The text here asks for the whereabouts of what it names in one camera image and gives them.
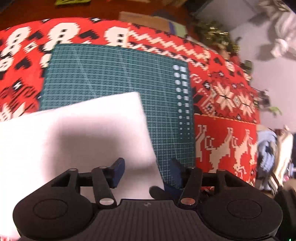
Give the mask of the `white cloth garment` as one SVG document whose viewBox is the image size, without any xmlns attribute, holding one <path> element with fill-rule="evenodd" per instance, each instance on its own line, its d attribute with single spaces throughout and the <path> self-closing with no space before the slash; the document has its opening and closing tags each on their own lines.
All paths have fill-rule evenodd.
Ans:
<svg viewBox="0 0 296 241">
<path fill-rule="evenodd" d="M 90 172 L 125 159 L 116 201 L 163 187 L 140 94 L 110 95 L 1 123 L 1 236 L 17 239 L 16 204 L 70 168 Z"/>
</svg>

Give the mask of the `pile of folded clothes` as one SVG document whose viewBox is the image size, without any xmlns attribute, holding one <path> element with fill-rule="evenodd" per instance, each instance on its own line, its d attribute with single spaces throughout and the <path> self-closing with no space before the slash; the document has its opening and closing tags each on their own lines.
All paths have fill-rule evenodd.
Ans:
<svg viewBox="0 0 296 241">
<path fill-rule="evenodd" d="M 283 188 L 284 176 L 291 163 L 294 137 L 290 129 L 272 130 L 257 125 L 257 166 L 255 187 L 275 195 Z"/>
</svg>

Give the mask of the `red patterned knit blanket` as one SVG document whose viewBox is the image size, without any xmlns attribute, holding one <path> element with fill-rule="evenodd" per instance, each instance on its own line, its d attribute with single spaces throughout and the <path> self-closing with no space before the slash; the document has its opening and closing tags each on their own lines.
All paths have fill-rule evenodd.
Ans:
<svg viewBox="0 0 296 241">
<path fill-rule="evenodd" d="M 194 164 L 255 182 L 259 113 L 250 76 L 200 43 L 164 31 L 99 18 L 59 18 L 1 31 L 1 121 L 40 109 L 44 80 L 58 44 L 107 45 L 187 63 L 194 108 Z"/>
</svg>

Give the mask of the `green cutting mat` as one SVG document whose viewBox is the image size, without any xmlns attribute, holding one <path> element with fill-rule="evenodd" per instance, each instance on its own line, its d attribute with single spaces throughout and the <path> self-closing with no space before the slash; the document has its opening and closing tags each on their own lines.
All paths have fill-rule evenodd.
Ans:
<svg viewBox="0 0 296 241">
<path fill-rule="evenodd" d="M 174 185 L 169 161 L 195 159 L 194 108 L 186 62 L 107 45 L 58 44 L 46 71 L 40 109 L 138 92 L 163 180 Z"/>
</svg>

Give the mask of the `green plant decoration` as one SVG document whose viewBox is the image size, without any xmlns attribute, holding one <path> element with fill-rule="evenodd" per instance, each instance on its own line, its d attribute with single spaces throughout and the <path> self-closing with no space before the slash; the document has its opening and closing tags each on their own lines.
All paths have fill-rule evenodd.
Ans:
<svg viewBox="0 0 296 241">
<path fill-rule="evenodd" d="M 222 24 L 216 21 L 206 22 L 195 19 L 192 22 L 193 30 L 199 38 L 199 41 L 209 47 L 218 47 L 226 50 L 230 55 L 239 53 L 239 41 L 241 37 L 233 39 L 230 32 L 226 31 Z"/>
</svg>

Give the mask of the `cardboard box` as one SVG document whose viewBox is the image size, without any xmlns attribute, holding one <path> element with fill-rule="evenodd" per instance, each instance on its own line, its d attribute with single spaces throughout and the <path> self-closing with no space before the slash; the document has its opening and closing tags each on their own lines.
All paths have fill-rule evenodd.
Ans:
<svg viewBox="0 0 296 241">
<path fill-rule="evenodd" d="M 174 22 L 172 20 L 161 18 L 160 16 L 148 16 L 143 14 L 121 11 L 119 13 L 118 19 L 123 22 L 129 22 L 136 25 L 141 25 L 156 30 L 164 31 L 167 33 L 171 33 L 181 38 L 186 37 L 188 34 L 187 28 L 184 25 Z"/>
</svg>

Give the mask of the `hanging white garment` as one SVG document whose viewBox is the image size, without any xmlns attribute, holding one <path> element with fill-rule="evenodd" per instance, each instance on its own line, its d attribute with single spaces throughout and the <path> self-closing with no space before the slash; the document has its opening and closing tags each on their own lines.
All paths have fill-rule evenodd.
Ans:
<svg viewBox="0 0 296 241">
<path fill-rule="evenodd" d="M 284 1 L 259 1 L 258 5 L 275 23 L 276 38 L 271 54 L 275 58 L 286 53 L 295 56 L 295 12 Z"/>
</svg>

